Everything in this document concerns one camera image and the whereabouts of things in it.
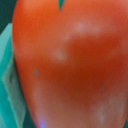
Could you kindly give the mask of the gripper finger with beige pad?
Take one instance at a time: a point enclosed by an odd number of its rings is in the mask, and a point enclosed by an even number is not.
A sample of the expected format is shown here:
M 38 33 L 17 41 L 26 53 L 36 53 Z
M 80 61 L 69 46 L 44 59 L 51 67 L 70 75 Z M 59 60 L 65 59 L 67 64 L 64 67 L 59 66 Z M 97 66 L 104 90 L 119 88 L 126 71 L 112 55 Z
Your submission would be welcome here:
M 12 48 L 12 25 L 0 35 L 0 128 L 29 128 L 29 113 L 21 92 Z

